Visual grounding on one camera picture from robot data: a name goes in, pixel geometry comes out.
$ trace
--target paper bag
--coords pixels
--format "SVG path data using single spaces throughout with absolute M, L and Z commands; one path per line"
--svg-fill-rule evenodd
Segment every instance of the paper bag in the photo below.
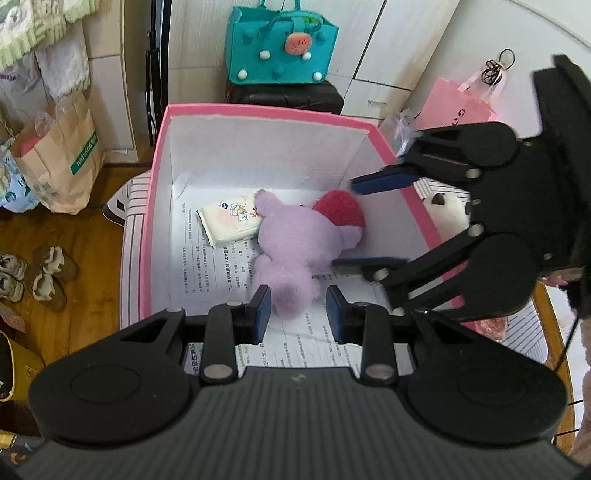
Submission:
M 506 82 L 506 70 L 499 72 L 499 82 L 481 95 L 470 92 L 470 87 L 480 79 L 482 69 L 475 72 L 461 85 L 438 78 L 417 117 L 415 128 L 450 127 L 452 125 L 477 124 L 496 120 L 498 115 L 492 107 Z
M 67 97 L 56 123 L 31 151 L 20 157 L 21 145 L 35 135 L 32 123 L 11 147 L 17 166 L 41 203 L 55 213 L 81 211 L 105 159 L 90 109 L 81 92 Z M 55 118 L 55 108 L 47 112 Z

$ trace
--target pink shopping bag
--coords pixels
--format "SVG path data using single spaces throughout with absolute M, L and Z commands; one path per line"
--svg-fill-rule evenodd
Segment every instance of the pink shopping bag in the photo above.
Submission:
M 492 105 L 505 86 L 506 70 L 502 68 L 499 72 L 500 80 L 497 84 L 477 95 L 472 92 L 478 88 L 474 83 L 480 79 L 482 71 L 476 71 L 461 85 L 438 78 L 417 117 L 415 128 L 425 130 L 496 120 L 498 115 Z

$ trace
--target worksheet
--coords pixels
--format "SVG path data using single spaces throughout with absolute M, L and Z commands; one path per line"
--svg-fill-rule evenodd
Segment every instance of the worksheet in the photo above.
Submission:
M 282 200 L 313 205 L 324 192 L 274 191 Z M 213 249 L 207 240 L 198 210 L 220 198 L 235 197 L 252 191 L 205 191 L 190 184 L 174 192 L 172 201 L 172 242 L 170 304 L 182 306 L 188 315 L 205 314 L 220 303 L 247 303 L 252 295 L 253 260 L 260 253 L 256 239 L 243 240 Z M 319 277 L 323 289 L 338 285 L 350 302 L 368 301 L 387 306 L 385 294 L 377 285 L 360 275 L 330 274 Z M 201 344 L 188 348 L 185 370 L 199 371 Z M 350 366 L 359 375 L 361 347 L 334 342 L 325 298 L 322 296 L 308 311 L 294 320 L 271 315 L 260 345 L 238 345 L 236 359 L 239 373 L 249 365 L 270 367 Z

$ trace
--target hanging towel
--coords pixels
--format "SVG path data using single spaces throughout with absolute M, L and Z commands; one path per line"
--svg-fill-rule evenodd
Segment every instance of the hanging towel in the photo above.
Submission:
M 33 7 L 35 17 L 45 29 L 45 39 L 40 42 L 41 47 L 47 47 L 66 35 L 66 18 L 61 11 L 60 0 L 33 0 Z
M 33 0 L 0 0 L 0 71 L 30 52 L 45 31 Z
M 63 0 L 64 15 L 70 23 L 85 17 L 86 15 L 98 12 L 99 0 Z
M 60 41 L 35 51 L 41 76 L 55 101 L 90 86 L 90 67 L 82 22 L 71 25 Z

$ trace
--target wall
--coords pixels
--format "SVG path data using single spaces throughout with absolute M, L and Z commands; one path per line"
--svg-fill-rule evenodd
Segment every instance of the wall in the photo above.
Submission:
M 551 66 L 553 54 L 565 53 L 591 77 L 591 50 L 550 22 L 509 0 L 462 0 L 407 106 L 419 112 L 438 76 L 461 82 L 505 48 L 513 49 L 517 60 L 495 110 L 522 137 L 540 130 L 533 70 Z

